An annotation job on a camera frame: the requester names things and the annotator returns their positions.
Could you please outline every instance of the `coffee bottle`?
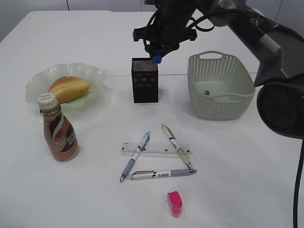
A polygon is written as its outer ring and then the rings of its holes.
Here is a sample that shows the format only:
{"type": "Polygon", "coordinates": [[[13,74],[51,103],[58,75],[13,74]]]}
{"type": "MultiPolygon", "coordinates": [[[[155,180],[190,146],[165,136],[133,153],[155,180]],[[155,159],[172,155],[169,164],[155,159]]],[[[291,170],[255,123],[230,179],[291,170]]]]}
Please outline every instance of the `coffee bottle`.
{"type": "Polygon", "coordinates": [[[68,161],[78,152],[78,142],[72,124],[62,114],[54,94],[42,94],[38,98],[43,116],[44,137],[54,158],[68,161]]]}

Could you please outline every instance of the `bread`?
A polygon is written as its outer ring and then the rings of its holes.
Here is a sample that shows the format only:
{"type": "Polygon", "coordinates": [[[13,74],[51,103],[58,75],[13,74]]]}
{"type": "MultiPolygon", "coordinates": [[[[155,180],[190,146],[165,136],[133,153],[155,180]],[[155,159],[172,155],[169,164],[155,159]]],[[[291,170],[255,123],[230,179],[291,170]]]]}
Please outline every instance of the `bread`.
{"type": "Polygon", "coordinates": [[[90,84],[82,78],[65,76],[57,79],[48,91],[56,96],[59,103],[63,103],[85,94],[89,88],[90,84]]]}

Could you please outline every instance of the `yellow pen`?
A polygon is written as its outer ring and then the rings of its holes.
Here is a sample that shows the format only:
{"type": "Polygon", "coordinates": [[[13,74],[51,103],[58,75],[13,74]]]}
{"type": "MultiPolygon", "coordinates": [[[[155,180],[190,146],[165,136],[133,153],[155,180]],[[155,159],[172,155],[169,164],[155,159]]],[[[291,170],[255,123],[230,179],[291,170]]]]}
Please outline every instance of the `yellow pen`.
{"type": "MultiPolygon", "coordinates": [[[[174,137],[173,133],[171,132],[171,130],[169,129],[169,127],[167,127],[164,124],[161,124],[161,128],[162,128],[163,132],[166,134],[166,136],[169,138],[170,142],[175,147],[176,152],[177,153],[184,152],[184,150],[177,144],[175,137],[174,137]]],[[[183,160],[183,162],[186,164],[186,166],[188,167],[189,170],[193,170],[193,167],[192,167],[189,157],[187,155],[180,154],[180,158],[183,160]]]]}

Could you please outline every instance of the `bottle cap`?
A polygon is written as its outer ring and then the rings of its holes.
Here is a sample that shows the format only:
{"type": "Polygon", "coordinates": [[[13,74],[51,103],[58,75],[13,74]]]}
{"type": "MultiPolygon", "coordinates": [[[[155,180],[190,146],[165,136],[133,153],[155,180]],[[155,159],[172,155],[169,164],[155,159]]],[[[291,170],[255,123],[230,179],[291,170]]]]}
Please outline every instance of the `bottle cap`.
{"type": "Polygon", "coordinates": [[[38,104],[40,109],[42,110],[48,110],[56,107],[58,104],[57,99],[54,94],[51,93],[45,93],[41,94],[38,97],[38,104]]]}

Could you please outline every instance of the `white wall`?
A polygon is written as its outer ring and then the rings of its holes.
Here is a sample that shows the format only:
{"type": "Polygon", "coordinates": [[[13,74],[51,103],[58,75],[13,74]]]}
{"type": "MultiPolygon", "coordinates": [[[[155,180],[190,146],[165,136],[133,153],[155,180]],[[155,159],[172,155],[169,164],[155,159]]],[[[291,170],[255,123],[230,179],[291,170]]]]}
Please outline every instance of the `white wall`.
{"type": "Polygon", "coordinates": [[[141,0],[68,0],[70,10],[141,11],[141,0]]]}
{"type": "Polygon", "coordinates": [[[66,0],[0,0],[0,42],[31,11],[67,10],[66,0]]]}
{"type": "MultiPolygon", "coordinates": [[[[283,0],[279,23],[291,25],[300,31],[304,17],[304,0],[283,0]]],[[[144,5],[143,0],[68,0],[70,10],[154,11],[154,6],[144,5]]],[[[276,19],[281,0],[247,0],[247,4],[260,10],[272,20],[276,19]]],[[[0,42],[31,11],[67,10],[66,0],[0,0],[0,42]]]]}
{"type": "Polygon", "coordinates": [[[290,27],[304,37],[303,12],[303,0],[283,0],[276,21],[290,27]]]}
{"type": "MultiPolygon", "coordinates": [[[[276,15],[278,13],[280,4],[281,4],[281,0],[247,0],[248,6],[250,6],[251,8],[258,9],[271,20],[276,19],[276,15]]],[[[155,10],[156,10],[155,6],[144,5],[142,0],[142,11],[155,11],[155,10]]]]}

